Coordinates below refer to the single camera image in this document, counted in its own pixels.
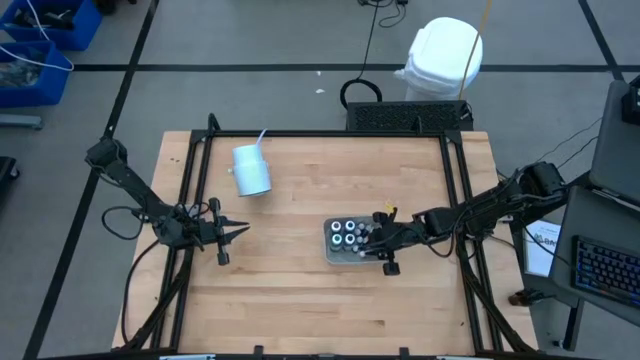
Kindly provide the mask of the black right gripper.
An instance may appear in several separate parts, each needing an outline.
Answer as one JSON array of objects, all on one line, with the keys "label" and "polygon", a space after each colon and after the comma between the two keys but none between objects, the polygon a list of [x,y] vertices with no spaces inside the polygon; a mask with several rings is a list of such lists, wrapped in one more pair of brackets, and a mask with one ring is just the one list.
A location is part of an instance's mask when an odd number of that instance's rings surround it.
[{"label": "black right gripper", "polygon": [[374,212],[373,221],[378,227],[368,233],[358,250],[358,255],[368,260],[384,260],[385,276],[400,274],[395,252],[425,242],[424,226],[419,222],[396,222],[397,210],[390,214]]}]

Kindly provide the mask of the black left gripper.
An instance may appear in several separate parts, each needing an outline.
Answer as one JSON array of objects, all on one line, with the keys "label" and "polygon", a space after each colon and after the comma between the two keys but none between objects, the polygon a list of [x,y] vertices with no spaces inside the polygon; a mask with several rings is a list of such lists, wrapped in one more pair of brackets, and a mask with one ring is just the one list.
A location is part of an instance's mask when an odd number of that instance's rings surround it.
[{"label": "black left gripper", "polygon": [[[221,214],[221,203],[218,198],[209,199],[209,210],[213,213],[211,221],[199,220],[199,240],[200,248],[204,250],[204,245],[215,244],[217,246],[217,261],[221,266],[225,266],[230,262],[230,256],[226,247],[242,233],[250,229],[249,223],[244,221],[236,221],[228,219]],[[244,227],[231,232],[225,233],[224,228]]]}]

